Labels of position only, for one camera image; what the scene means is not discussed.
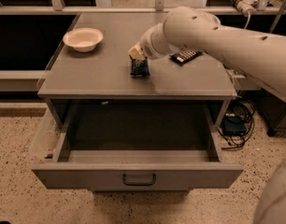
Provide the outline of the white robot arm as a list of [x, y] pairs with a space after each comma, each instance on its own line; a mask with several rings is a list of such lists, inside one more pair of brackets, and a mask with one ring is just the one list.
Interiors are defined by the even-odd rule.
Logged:
[[[223, 26], [216, 16], [176, 7], [129, 50], [138, 60], [196, 50], [242, 72], [286, 103], [286, 36]], [[253, 224], [286, 224], [286, 159], [270, 177]]]

